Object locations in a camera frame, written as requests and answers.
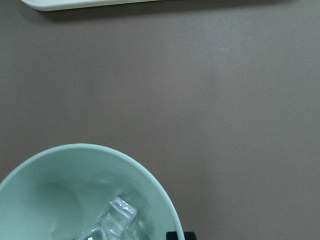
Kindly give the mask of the ice cubes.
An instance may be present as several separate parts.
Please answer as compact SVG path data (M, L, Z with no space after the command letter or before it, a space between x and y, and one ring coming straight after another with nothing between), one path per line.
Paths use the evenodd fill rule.
M120 197L109 202L93 229L82 231L74 240L150 240L141 213Z

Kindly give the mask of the green ceramic bowl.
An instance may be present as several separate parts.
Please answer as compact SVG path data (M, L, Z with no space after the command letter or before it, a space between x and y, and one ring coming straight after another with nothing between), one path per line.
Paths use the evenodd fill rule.
M126 154L94 144L40 152L0 185L3 240L73 240L93 229L110 201L138 209L150 240L182 240L177 211L157 179Z

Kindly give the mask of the cream serving tray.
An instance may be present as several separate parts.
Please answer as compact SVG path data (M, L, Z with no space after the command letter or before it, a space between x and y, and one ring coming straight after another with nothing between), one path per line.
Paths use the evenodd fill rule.
M173 9L231 8L289 4L291 0L23 0L33 10L53 12L109 6L134 6L155 3Z

